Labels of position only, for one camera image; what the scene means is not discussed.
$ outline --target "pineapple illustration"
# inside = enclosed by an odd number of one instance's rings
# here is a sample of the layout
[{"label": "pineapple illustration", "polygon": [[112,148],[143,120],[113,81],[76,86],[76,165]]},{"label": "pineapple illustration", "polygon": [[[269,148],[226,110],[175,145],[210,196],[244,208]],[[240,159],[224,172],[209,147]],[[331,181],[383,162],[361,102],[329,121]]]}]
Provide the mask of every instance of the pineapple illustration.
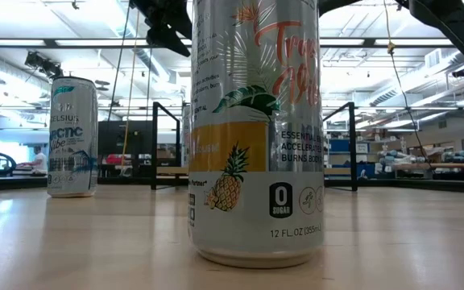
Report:
[{"label": "pineapple illustration", "polygon": [[246,172],[244,169],[247,163],[246,149],[240,149],[238,143],[232,147],[232,152],[226,161],[223,175],[216,180],[216,184],[210,189],[209,195],[205,201],[211,209],[218,208],[222,211],[231,211],[239,201],[241,194],[241,183],[244,182],[240,173]]}]

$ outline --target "can rim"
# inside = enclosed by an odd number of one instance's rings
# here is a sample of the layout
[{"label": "can rim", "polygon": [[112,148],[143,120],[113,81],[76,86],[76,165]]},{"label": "can rim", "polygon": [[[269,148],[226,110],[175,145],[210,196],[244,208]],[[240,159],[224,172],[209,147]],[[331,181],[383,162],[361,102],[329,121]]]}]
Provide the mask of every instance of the can rim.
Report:
[{"label": "can rim", "polygon": [[53,79],[53,81],[56,81],[56,80],[59,80],[59,79],[69,79],[69,78],[75,79],[75,80],[80,80],[80,81],[88,81],[88,82],[90,82],[90,83],[92,83],[94,85],[93,81],[85,79],[83,77],[56,77],[56,78]]}]

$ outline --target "table surface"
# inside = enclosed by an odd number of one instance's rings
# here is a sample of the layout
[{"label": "table surface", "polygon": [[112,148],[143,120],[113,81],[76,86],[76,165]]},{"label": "table surface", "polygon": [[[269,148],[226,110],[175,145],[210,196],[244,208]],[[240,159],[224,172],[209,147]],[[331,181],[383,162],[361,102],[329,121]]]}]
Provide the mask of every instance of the table surface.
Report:
[{"label": "table surface", "polygon": [[186,188],[0,192],[0,289],[464,290],[464,193],[328,189],[325,245],[310,263],[267,271],[196,254],[186,202]]}]

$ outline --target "can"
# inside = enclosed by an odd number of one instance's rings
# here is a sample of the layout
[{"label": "can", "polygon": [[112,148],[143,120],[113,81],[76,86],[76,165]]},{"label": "can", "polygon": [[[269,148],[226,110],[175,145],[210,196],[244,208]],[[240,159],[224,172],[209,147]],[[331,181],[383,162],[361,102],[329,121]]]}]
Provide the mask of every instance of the can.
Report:
[{"label": "can", "polygon": [[189,148],[191,147],[191,106],[182,107],[182,167],[189,166]]},{"label": "can", "polygon": [[324,233],[317,2],[193,3],[189,236],[217,263],[304,263]]},{"label": "can", "polygon": [[91,197],[97,186],[97,93],[90,80],[53,81],[48,194]]}]

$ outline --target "person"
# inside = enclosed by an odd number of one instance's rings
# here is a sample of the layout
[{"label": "person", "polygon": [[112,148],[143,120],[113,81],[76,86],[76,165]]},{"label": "person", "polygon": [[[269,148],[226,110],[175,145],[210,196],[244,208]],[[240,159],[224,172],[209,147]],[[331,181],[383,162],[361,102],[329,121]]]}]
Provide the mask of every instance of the person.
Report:
[{"label": "person", "polygon": [[33,147],[33,152],[35,153],[35,160],[33,162],[21,163],[20,166],[31,166],[31,174],[34,176],[45,176],[48,174],[46,155],[41,152],[40,146]]}]

